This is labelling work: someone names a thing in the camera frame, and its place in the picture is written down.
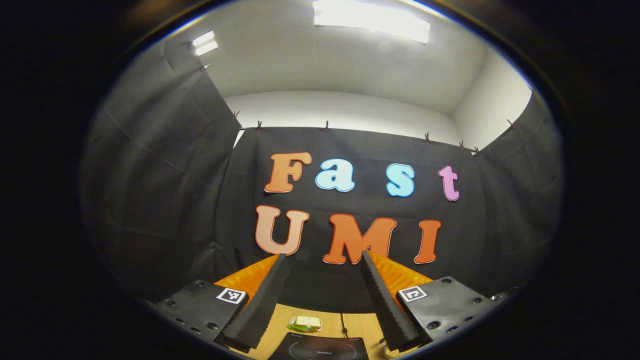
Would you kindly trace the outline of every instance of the cable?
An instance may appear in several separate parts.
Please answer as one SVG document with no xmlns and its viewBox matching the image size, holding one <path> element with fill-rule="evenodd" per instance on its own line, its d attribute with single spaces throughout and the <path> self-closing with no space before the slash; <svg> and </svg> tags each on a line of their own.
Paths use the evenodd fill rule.
<svg viewBox="0 0 640 360">
<path fill-rule="evenodd" d="M 342 333 L 344 334 L 345 338 L 349 337 L 349 331 L 347 330 L 346 327 L 344 327 L 344 318 L 342 317 L 342 313 L 340 313 L 340 321 L 342 322 Z"/>
</svg>

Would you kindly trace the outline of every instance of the white ceiling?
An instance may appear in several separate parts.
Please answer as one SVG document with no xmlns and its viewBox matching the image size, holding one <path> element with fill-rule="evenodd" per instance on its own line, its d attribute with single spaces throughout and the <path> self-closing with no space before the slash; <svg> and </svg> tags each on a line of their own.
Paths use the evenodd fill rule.
<svg viewBox="0 0 640 360">
<path fill-rule="evenodd" d="M 460 25 L 394 0 L 429 21 L 426 45 L 349 28 L 316 28 L 312 0 L 237 0 L 189 26 L 212 29 L 201 56 L 223 97 L 279 90 L 377 96 L 451 115 L 484 66 L 486 44 Z"/>
</svg>

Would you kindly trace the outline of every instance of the light blue letter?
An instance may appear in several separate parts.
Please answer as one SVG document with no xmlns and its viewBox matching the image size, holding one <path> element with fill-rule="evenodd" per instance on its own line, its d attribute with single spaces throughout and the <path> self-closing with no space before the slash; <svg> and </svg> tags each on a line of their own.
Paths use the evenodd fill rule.
<svg viewBox="0 0 640 360">
<path fill-rule="evenodd" d="M 413 177 L 415 172 L 409 165 L 391 164 L 387 168 L 387 179 L 391 180 L 387 183 L 387 192 L 391 196 L 407 197 L 413 194 Z"/>
<path fill-rule="evenodd" d="M 329 159 L 320 164 L 324 171 L 316 176 L 316 185 L 320 189 L 338 189 L 339 192 L 350 192 L 356 186 L 351 180 L 353 165 L 343 159 Z"/>
</svg>

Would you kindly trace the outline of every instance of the orange letter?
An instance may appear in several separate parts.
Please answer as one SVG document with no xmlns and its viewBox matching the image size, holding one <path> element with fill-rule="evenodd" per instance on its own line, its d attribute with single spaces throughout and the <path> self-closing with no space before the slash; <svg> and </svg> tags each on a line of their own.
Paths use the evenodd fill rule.
<svg viewBox="0 0 640 360">
<path fill-rule="evenodd" d="M 416 264 L 430 263 L 436 259 L 436 235 L 441 223 L 437 220 L 425 220 L 420 223 L 422 229 L 422 242 L 420 243 L 420 252 L 413 259 Z"/>
<path fill-rule="evenodd" d="M 309 220 L 309 214 L 304 211 L 289 210 L 287 218 L 290 220 L 289 236 L 287 242 L 278 244 L 273 241 L 273 223 L 276 217 L 280 216 L 280 210 L 272 206 L 260 205 L 255 208 L 258 213 L 258 224 L 255 226 L 255 242 L 260 249 L 270 254 L 291 255 L 300 246 L 300 236 L 302 235 L 302 225 Z"/>
<path fill-rule="evenodd" d="M 273 160 L 273 171 L 271 172 L 270 182 L 264 186 L 264 191 L 268 193 L 288 193 L 293 190 L 293 185 L 289 184 L 289 175 L 293 181 L 298 181 L 302 176 L 303 164 L 311 164 L 311 154 L 308 152 L 292 152 L 290 154 L 274 154 L 271 155 Z"/>
<path fill-rule="evenodd" d="M 356 219 L 351 215 L 334 214 L 329 221 L 333 224 L 333 241 L 329 254 L 323 257 L 325 263 L 344 264 L 347 261 L 342 256 L 345 247 L 352 264 L 357 264 L 362 258 L 362 251 L 367 249 L 388 257 L 391 232 L 397 224 L 394 219 L 377 218 L 364 236 L 358 228 Z"/>
</svg>

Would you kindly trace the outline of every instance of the white wall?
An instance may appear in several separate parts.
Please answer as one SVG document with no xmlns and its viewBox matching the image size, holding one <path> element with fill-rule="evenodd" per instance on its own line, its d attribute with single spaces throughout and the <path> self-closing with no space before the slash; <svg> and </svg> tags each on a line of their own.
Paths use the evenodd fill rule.
<svg viewBox="0 0 640 360">
<path fill-rule="evenodd" d="M 484 148 L 516 120 L 531 98 L 526 80 L 507 60 L 487 48 L 484 69 L 453 113 L 465 147 Z"/>
<path fill-rule="evenodd" d="M 326 91 L 278 91 L 225 98 L 240 111 L 243 127 L 308 126 L 375 131 L 458 145 L 460 134 L 447 115 L 381 97 Z"/>
</svg>

